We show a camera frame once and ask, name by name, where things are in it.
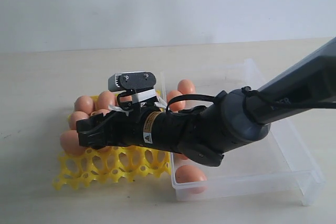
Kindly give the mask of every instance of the white wall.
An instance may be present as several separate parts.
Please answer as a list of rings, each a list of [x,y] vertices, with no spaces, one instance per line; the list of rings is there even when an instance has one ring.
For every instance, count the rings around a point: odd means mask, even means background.
[[[0,52],[334,36],[336,0],[0,0]]]

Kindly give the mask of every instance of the clear plastic container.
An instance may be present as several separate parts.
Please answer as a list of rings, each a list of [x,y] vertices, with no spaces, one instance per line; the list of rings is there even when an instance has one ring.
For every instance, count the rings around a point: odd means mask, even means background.
[[[163,96],[177,89],[182,79],[190,79],[199,94],[217,95],[220,91],[232,91],[243,86],[258,89],[265,79],[251,59],[236,65],[200,69],[170,70],[161,73],[158,85]],[[186,108],[206,102],[188,101]],[[207,181],[179,184],[175,171],[184,164],[199,167]],[[324,186],[324,176],[302,142],[293,124],[288,120],[275,122],[269,135],[256,143],[225,153],[219,167],[199,165],[191,160],[174,159],[171,154],[172,185],[177,200],[201,200],[218,197],[240,196],[290,190],[299,192],[298,200],[311,205]],[[190,188],[207,189],[192,194]]]

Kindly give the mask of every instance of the warning label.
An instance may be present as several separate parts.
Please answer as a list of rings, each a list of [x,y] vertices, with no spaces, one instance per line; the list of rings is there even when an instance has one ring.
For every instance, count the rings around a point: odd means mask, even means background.
[[[143,140],[145,143],[152,144],[152,127],[155,121],[155,118],[160,115],[162,112],[152,112],[145,121],[143,125]]]

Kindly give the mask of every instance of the black cable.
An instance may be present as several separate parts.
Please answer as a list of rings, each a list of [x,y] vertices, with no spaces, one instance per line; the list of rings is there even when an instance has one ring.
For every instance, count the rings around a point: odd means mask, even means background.
[[[170,100],[166,107],[166,113],[169,113],[169,106],[175,102],[186,101],[186,100],[194,100],[194,101],[203,101],[203,102],[213,102],[215,97],[211,95],[205,94],[184,94],[179,95],[178,97],[174,97]]]
[[[246,97],[258,97],[263,102],[270,106],[282,109],[336,109],[335,102],[316,102],[316,103],[280,103],[269,100],[265,95],[261,94],[258,90],[251,90],[250,87],[243,87],[242,92]]]

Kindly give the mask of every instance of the white table surface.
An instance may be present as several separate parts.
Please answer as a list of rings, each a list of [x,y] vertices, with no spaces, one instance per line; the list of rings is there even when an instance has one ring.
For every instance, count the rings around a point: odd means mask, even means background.
[[[288,202],[285,193],[176,202],[168,175],[78,191],[51,185],[74,100],[106,90],[115,72],[253,58],[270,80],[329,39],[0,55],[0,223],[332,223],[334,111],[292,118],[327,180],[310,207]]]

